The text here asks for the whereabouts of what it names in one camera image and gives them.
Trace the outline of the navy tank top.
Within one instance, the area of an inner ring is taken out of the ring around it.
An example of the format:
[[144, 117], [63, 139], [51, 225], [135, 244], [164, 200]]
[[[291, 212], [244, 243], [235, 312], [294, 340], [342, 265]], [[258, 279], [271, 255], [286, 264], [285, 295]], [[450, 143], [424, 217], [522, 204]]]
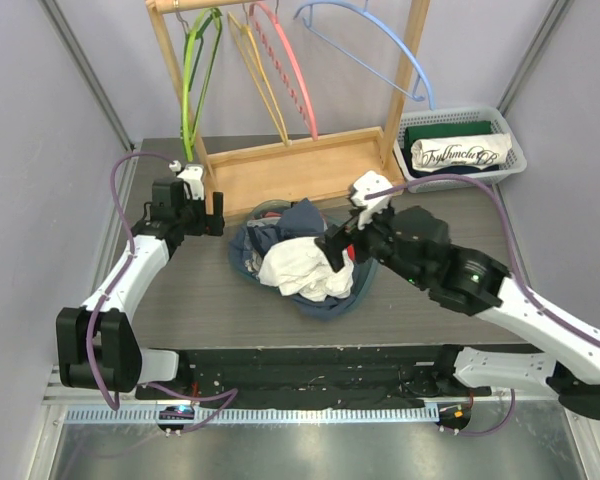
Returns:
[[248, 280], [288, 298], [302, 314], [328, 321], [348, 314], [369, 290], [376, 264], [358, 262], [351, 246], [332, 270], [315, 239], [340, 223], [309, 200], [273, 200], [253, 211], [229, 241], [228, 261]]

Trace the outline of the white tank top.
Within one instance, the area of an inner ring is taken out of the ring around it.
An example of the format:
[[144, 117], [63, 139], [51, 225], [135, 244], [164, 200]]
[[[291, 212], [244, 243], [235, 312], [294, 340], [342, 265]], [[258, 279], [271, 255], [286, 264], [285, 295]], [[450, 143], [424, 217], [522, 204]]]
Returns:
[[299, 237], [273, 245], [258, 272], [262, 285], [277, 288], [282, 296], [300, 295], [312, 302], [328, 297], [344, 299], [353, 288], [354, 263], [346, 250], [338, 256], [343, 267], [335, 272], [313, 237]]

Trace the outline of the yellow wooden hanger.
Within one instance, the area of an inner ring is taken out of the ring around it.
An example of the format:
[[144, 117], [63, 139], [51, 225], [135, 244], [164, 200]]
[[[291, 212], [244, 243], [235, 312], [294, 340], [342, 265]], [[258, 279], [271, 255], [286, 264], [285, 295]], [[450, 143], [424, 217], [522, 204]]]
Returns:
[[281, 142], [285, 146], [290, 146], [291, 140], [288, 135], [286, 124], [269, 78], [263, 68], [259, 50], [255, 42], [255, 36], [249, 24], [248, 11], [245, 3], [241, 3], [241, 9], [244, 14], [243, 20], [239, 20], [231, 12], [227, 13], [229, 31]]

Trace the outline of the light blue hanger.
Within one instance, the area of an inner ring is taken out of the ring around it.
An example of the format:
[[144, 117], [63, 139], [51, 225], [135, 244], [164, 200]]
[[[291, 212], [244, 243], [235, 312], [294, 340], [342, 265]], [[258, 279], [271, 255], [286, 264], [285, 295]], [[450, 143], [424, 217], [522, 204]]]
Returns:
[[[363, 34], [361, 40], [357, 40], [360, 46], [364, 40], [371, 40], [367, 52], [360, 56], [339, 39], [333, 38], [328, 32], [323, 31], [322, 22], [317, 19], [321, 7], [346, 12], [359, 19], [356, 26], [365, 23], [373, 30], [373, 34]], [[364, 1], [362, 4], [356, 4], [354, 1], [304, 1], [295, 9], [293, 19], [298, 20], [308, 32], [325, 44], [348, 57], [386, 85], [391, 86], [396, 92], [404, 94], [412, 102], [426, 104], [429, 110], [437, 107], [432, 82], [417, 59], [415, 49], [408, 47], [405, 40], [402, 40], [394, 30], [369, 10], [368, 1]], [[397, 80], [392, 80], [383, 69], [378, 69], [379, 62], [372, 60], [371, 47], [376, 48], [376, 57], [392, 51], [396, 60], [405, 60], [407, 65], [412, 68], [415, 79], [408, 80], [407, 86], [399, 86]]]

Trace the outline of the pink hanger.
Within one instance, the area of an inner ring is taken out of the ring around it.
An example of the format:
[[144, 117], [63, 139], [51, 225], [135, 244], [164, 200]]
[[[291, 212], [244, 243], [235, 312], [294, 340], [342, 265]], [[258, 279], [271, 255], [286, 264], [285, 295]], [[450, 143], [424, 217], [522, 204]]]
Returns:
[[302, 69], [277, 14], [263, 1], [247, 10], [250, 23], [313, 140], [319, 138], [316, 117]]

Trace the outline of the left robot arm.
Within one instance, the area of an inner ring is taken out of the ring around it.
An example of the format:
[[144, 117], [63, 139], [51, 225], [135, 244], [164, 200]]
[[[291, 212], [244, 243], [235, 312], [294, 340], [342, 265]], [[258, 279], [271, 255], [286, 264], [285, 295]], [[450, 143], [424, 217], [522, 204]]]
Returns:
[[128, 229], [118, 262], [80, 306], [56, 318], [61, 383], [70, 388], [128, 393], [157, 382], [170, 398], [185, 397], [193, 375], [178, 353], [139, 346], [132, 320], [148, 287], [188, 236], [220, 236], [224, 195], [206, 195], [200, 180], [182, 173], [152, 184], [142, 217]]

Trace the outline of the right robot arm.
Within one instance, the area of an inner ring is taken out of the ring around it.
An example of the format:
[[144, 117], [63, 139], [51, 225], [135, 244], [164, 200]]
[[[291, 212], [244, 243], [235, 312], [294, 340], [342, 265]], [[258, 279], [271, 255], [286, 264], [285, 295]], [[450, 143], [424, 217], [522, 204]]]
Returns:
[[542, 299], [502, 263], [454, 245], [446, 222], [421, 207], [387, 207], [368, 223], [357, 218], [315, 241], [339, 271], [347, 250], [375, 259], [442, 308], [504, 328], [537, 348], [535, 354], [490, 353], [456, 346], [431, 371], [437, 391], [500, 387], [556, 393], [568, 410], [600, 421], [600, 328]]

